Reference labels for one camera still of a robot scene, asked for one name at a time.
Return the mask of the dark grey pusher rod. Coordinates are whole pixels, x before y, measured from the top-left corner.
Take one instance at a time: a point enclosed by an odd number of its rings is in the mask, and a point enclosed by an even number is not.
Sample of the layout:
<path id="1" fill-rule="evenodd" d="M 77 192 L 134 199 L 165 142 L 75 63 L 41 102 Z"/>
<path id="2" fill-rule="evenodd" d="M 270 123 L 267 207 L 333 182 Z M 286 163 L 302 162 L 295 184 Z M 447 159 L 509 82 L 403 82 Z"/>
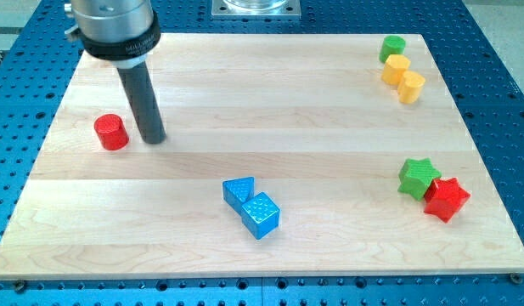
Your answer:
<path id="1" fill-rule="evenodd" d="M 151 145 L 160 144 L 166 132 L 146 64 L 118 69 L 118 75 L 142 140 Z"/>

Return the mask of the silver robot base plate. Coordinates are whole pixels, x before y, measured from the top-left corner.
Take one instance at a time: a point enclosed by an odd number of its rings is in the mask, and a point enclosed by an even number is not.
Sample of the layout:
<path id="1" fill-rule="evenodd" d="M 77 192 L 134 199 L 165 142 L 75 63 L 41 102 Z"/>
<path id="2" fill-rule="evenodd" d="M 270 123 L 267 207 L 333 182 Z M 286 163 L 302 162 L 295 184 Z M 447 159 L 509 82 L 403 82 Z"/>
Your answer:
<path id="1" fill-rule="evenodd" d="M 300 0 L 212 0 L 214 20 L 300 19 Z"/>

